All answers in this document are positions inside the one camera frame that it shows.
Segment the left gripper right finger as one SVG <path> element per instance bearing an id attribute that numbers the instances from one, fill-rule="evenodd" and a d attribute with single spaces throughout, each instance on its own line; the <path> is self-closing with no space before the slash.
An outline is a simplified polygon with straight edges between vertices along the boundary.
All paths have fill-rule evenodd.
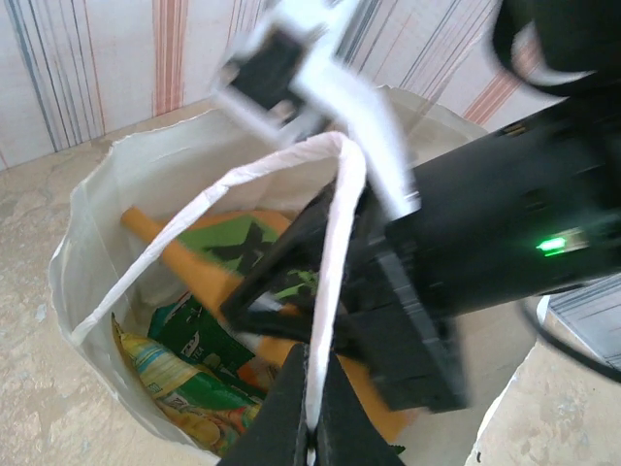
<path id="1" fill-rule="evenodd" d="M 403 465 L 373 427 L 334 354 L 330 356 L 324 384 L 315 446 L 315 465 Z"/>

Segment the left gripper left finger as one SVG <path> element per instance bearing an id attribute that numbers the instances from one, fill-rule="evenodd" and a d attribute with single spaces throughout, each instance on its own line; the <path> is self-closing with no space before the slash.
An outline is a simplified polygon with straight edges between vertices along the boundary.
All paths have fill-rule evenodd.
<path id="1" fill-rule="evenodd" d="M 308 347 L 288 353 L 257 416 L 218 462 L 220 466 L 293 466 L 307 463 L 305 413 Z"/>

